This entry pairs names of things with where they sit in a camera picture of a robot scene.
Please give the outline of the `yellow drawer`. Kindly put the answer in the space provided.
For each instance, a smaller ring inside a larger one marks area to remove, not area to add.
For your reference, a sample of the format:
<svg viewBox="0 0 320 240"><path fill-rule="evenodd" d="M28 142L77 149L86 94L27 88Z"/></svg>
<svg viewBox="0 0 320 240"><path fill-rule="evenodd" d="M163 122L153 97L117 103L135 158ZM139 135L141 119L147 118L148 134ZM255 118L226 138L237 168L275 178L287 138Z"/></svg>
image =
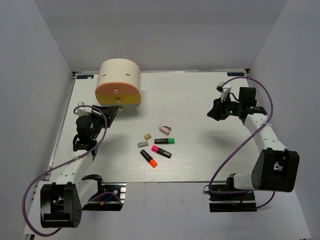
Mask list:
<svg viewBox="0 0 320 240"><path fill-rule="evenodd" d="M129 104L140 104L141 103L141 94L98 94L95 96L100 105L129 105Z"/></svg>

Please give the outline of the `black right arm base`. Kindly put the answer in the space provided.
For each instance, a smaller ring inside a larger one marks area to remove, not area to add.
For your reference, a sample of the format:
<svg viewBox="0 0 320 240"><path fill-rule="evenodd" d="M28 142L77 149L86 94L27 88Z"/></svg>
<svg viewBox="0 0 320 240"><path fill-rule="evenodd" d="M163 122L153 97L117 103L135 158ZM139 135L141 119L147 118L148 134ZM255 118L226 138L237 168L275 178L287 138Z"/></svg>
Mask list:
<svg viewBox="0 0 320 240"><path fill-rule="evenodd" d="M211 213L256 212L257 205L253 192L237 194L213 194L209 192L208 184L203 192L209 195L209 211Z"/></svg>

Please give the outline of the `orange top drawer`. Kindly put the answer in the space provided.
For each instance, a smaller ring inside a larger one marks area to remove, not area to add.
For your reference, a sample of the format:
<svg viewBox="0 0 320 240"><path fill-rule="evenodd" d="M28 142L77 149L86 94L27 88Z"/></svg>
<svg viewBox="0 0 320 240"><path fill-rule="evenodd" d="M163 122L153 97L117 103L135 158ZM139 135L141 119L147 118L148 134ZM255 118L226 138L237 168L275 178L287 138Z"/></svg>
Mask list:
<svg viewBox="0 0 320 240"><path fill-rule="evenodd" d="M140 90L127 82L106 82L98 85L95 90L96 95L132 95L138 93L140 93Z"/></svg>

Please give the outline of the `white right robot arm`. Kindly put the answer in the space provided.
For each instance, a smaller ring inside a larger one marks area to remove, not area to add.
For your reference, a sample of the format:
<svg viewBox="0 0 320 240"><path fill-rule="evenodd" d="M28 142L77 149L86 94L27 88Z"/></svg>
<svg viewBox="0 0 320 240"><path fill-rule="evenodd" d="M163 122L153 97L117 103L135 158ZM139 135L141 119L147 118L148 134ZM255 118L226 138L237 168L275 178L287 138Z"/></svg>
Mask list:
<svg viewBox="0 0 320 240"><path fill-rule="evenodd" d="M231 87L219 86L220 98L213 102L207 116L222 121L229 116L238 117L251 133L259 151L259 157L248 173L232 173L226 181L226 195L236 200L243 193L255 190L292 192L298 173L300 156L288 150L267 122L268 115L262 106L257 106L256 89L241 87L238 99L232 101Z"/></svg>

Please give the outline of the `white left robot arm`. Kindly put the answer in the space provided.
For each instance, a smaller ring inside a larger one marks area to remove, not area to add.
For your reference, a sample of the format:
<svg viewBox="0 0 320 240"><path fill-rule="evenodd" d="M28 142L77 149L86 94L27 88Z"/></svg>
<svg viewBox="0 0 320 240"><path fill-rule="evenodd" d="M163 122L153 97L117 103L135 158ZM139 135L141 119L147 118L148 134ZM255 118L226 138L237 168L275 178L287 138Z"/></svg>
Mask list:
<svg viewBox="0 0 320 240"><path fill-rule="evenodd" d="M76 228L82 218L83 207L103 198L108 192L103 178L98 174L86 174L94 162L100 133L105 134L117 115L119 106L91 106L81 104L74 113L76 135L72 140L73 159L63 172L40 190L40 222L43 228Z"/></svg>

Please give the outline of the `tan small eraser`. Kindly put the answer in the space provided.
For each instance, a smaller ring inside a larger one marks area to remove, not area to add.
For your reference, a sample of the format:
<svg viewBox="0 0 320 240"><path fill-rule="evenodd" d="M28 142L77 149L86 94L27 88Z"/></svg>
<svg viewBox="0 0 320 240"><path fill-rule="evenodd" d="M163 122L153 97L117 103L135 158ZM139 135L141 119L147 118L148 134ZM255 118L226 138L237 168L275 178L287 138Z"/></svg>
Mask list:
<svg viewBox="0 0 320 240"><path fill-rule="evenodd" d="M146 134L145 136L144 136L144 139L145 140L149 140L149 139L151 139L152 138L152 136L151 136L151 134Z"/></svg>

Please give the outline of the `grey white eraser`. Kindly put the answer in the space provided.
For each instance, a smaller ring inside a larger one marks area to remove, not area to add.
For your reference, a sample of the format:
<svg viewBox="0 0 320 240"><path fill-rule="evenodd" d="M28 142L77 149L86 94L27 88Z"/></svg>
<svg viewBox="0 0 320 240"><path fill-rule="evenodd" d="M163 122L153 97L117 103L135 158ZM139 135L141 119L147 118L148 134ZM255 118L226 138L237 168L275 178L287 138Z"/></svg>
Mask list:
<svg viewBox="0 0 320 240"><path fill-rule="evenodd" d="M148 141L142 141L137 143L138 148L147 147L149 145Z"/></svg>

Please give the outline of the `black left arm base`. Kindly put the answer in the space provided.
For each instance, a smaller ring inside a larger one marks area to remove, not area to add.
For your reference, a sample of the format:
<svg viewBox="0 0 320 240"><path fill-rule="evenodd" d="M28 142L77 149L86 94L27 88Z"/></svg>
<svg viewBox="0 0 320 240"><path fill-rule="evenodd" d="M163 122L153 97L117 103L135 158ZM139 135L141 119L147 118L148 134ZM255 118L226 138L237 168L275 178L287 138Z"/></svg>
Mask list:
<svg viewBox="0 0 320 240"><path fill-rule="evenodd" d="M119 212L126 199L126 183L102 183L101 191L95 194L83 208L92 212Z"/></svg>

